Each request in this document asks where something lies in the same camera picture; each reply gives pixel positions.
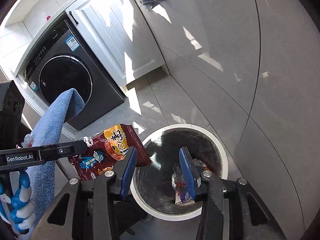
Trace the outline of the left blue white gloved hand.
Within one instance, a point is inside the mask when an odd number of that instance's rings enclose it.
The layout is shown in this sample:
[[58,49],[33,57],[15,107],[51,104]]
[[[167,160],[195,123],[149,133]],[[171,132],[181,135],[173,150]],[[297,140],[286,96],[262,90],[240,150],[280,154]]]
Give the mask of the left blue white gloved hand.
[[26,171],[19,171],[18,183],[19,188],[12,197],[9,197],[6,193],[7,188],[4,185],[4,180],[1,179],[1,202],[12,206],[10,218],[14,222],[16,230],[19,233],[26,234],[36,220],[34,204],[31,200],[30,179]]

